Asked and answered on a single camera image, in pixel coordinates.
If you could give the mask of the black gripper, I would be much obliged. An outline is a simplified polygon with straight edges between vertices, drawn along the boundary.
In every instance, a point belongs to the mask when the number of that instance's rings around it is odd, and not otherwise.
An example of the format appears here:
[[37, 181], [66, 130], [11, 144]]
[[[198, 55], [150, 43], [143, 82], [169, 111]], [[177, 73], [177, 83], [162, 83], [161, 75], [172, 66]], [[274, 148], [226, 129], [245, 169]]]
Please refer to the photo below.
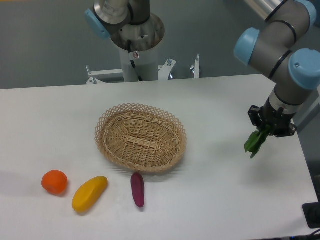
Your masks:
[[248, 110], [248, 116], [252, 125], [257, 129], [270, 125], [271, 135], [277, 138], [294, 136], [297, 131], [297, 126], [292, 124], [294, 114], [285, 114], [283, 107], [275, 110], [268, 104], [262, 108], [252, 105]]

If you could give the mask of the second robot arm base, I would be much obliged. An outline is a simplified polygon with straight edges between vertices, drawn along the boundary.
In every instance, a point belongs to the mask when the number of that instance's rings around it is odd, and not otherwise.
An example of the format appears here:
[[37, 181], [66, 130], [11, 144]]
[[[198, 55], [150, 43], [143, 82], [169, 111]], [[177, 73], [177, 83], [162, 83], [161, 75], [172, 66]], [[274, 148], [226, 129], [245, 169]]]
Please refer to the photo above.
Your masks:
[[151, 50], [165, 36], [164, 23], [151, 13], [149, 0], [95, 0], [84, 17], [98, 37], [110, 38], [128, 52]]

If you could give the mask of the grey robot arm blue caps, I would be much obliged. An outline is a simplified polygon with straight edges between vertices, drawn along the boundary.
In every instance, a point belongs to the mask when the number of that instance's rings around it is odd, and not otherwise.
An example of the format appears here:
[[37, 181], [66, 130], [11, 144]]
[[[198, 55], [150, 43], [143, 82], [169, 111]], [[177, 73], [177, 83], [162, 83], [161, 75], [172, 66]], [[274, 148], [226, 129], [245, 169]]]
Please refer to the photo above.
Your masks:
[[293, 136], [291, 120], [320, 85], [320, 53], [292, 47], [313, 26], [317, 10], [308, 0], [247, 0], [266, 22], [264, 30], [247, 29], [234, 55], [275, 83], [263, 107], [252, 106], [250, 120], [259, 131], [267, 127], [277, 138]]

